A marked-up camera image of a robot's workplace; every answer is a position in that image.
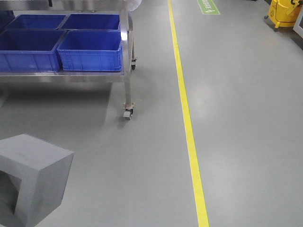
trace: floor marking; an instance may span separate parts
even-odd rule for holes
[[[185,132],[186,132],[190,169],[191,169],[191,175],[193,180],[198,223],[199,223],[199,227],[209,227],[171,0],[168,0],[168,3],[169,3],[170,26],[171,26],[173,45],[174,45],[175,59],[176,59],[179,91],[180,91],[180,98],[182,103],[183,120],[184,120]]]
[[[220,15],[220,11],[213,0],[198,0],[198,4],[203,14]]]

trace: cart shelf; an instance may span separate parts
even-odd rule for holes
[[[123,68],[121,72],[59,71],[39,73],[0,73],[0,83],[17,82],[123,82],[125,104],[123,117],[130,120],[134,112],[130,78],[135,69],[133,21],[128,4],[136,0],[0,0],[1,10],[102,11],[120,15]]]

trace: mop bucket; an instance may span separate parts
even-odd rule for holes
[[[272,0],[268,16],[279,27],[293,27],[301,11],[302,0]]]

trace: green floor sign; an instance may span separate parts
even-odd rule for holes
[[[213,0],[198,0],[198,3],[203,14],[220,15],[220,12]]]

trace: yellow floor line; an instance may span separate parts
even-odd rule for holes
[[[175,51],[180,98],[182,103],[183,119],[184,119],[185,131],[186,131],[187,148],[189,153],[190,169],[191,169],[192,180],[193,180],[198,223],[199,223],[199,227],[209,227],[206,204],[205,204],[203,187],[202,187],[202,180],[201,180],[200,169],[199,169],[199,162],[197,158],[196,145],[195,145],[195,139],[193,134],[193,127],[190,119],[190,110],[188,107],[188,99],[187,99],[186,87],[184,82],[181,57],[179,52],[174,14],[172,10],[171,0],[168,0],[168,2],[169,2],[170,26],[171,26],[171,33],[172,33],[172,39],[173,39],[173,45]]]

